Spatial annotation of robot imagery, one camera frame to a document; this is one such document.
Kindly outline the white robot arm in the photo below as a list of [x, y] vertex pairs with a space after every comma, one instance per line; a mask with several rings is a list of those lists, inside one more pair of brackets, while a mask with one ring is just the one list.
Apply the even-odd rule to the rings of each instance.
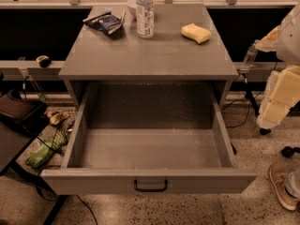
[[271, 129], [278, 126], [300, 101], [300, 3], [279, 26], [258, 41], [255, 49], [275, 52], [277, 58], [287, 65], [269, 76], [259, 109], [258, 126]]

